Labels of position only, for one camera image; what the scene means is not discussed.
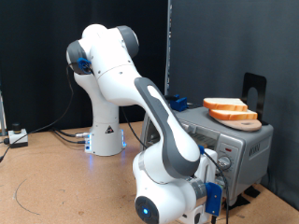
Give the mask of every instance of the toaster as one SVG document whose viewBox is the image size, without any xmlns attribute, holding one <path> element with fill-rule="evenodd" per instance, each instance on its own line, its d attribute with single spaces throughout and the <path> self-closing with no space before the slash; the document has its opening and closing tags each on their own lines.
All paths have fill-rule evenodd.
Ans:
<svg viewBox="0 0 299 224">
<path fill-rule="evenodd" d="M 273 127 L 270 124 L 263 125 L 259 131 L 245 132 L 218 123 L 208 115 L 208 109 L 205 107 L 174 113 L 198 145 L 218 153 L 218 165 L 221 166 L 228 182 L 229 205 L 233 205 L 237 196 L 245 189 L 261 182 L 269 162 L 273 135 Z M 146 114 L 141 141 L 149 147 L 159 140 L 160 135 Z M 143 150 L 146 149 L 141 145 L 140 151 Z M 216 175 L 215 182 L 225 187 L 221 176 Z"/>
</svg>

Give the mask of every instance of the gray joint cover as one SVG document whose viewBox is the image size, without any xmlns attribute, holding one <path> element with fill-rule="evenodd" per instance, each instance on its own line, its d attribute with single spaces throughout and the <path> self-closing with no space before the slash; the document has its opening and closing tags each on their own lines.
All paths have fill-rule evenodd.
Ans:
<svg viewBox="0 0 299 224">
<path fill-rule="evenodd" d="M 128 26 L 118 26 L 117 27 L 122 35 L 125 46 L 128 49 L 131 58 L 134 58 L 139 52 L 139 45 L 136 40 L 133 30 Z"/>
<path fill-rule="evenodd" d="M 152 97 L 148 90 L 148 86 L 152 86 L 160 93 L 156 85 L 146 77 L 138 77 L 135 79 L 135 86 L 140 92 L 142 98 L 145 100 L 153 116 L 156 118 L 160 125 L 163 135 L 163 162 L 165 170 L 174 178 L 184 178 L 186 176 L 192 176 L 196 172 L 200 158 L 197 161 L 187 161 L 179 153 L 176 146 L 175 137 L 171 128 L 167 123 L 168 113 L 164 109 L 162 103 Z"/>
<path fill-rule="evenodd" d="M 86 75 L 79 69 L 77 59 L 84 58 L 87 59 L 86 53 L 79 42 L 76 40 L 69 44 L 67 47 L 67 53 L 69 56 L 69 60 L 72 63 L 73 71 L 79 75 Z"/>
</svg>

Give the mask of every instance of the bread slice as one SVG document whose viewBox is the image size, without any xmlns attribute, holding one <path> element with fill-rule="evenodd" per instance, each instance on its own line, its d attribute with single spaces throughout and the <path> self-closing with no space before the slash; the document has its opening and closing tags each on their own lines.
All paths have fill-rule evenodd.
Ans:
<svg viewBox="0 0 299 224">
<path fill-rule="evenodd" d="M 222 120 L 239 120 L 239 119 L 257 119 L 258 114 L 248 110 L 243 111 L 230 111 L 230 110 L 209 110 L 209 115 L 214 119 Z"/>
<path fill-rule="evenodd" d="M 208 109 L 244 112 L 246 112 L 249 108 L 240 99 L 233 98 L 206 98 L 204 99 L 204 107 Z"/>
</svg>

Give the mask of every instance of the wall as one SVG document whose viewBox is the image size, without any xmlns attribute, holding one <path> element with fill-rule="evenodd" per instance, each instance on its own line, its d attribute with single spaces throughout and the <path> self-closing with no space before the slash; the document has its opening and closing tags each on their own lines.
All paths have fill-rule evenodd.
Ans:
<svg viewBox="0 0 299 224">
<path fill-rule="evenodd" d="M 201 104 L 241 97 L 246 72 L 267 79 L 274 127 L 263 184 L 299 209 L 299 2 L 173 0 L 170 93 Z"/>
<path fill-rule="evenodd" d="M 130 26 L 140 43 L 134 58 L 138 72 L 164 90 L 167 1 L 12 0 L 1 1 L 0 10 L 1 90 L 8 129 L 18 121 L 30 132 L 64 113 L 70 99 L 65 51 L 92 23 Z M 91 101 L 72 75 L 71 82 L 74 99 L 56 127 L 91 126 Z M 130 121 L 144 117 L 138 106 L 125 111 Z"/>
</svg>

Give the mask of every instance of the wooden table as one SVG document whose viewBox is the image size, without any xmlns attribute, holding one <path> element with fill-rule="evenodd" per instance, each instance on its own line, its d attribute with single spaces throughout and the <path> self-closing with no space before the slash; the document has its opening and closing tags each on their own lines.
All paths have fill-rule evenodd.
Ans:
<svg viewBox="0 0 299 224">
<path fill-rule="evenodd" d="M 132 124 L 141 133 L 142 122 Z M 127 148 L 118 155 L 98 157 L 53 133 L 34 133 L 29 147 L 11 149 L 0 163 L 0 223 L 143 223 L 135 212 L 132 162 L 139 152 L 127 124 Z M 89 128 L 68 130 L 69 133 Z M 7 146 L 0 146 L 2 155 Z M 230 213 L 230 223 L 298 224 L 299 213 L 261 185 L 251 204 Z M 224 224 L 225 211 L 219 224 Z"/>
</svg>

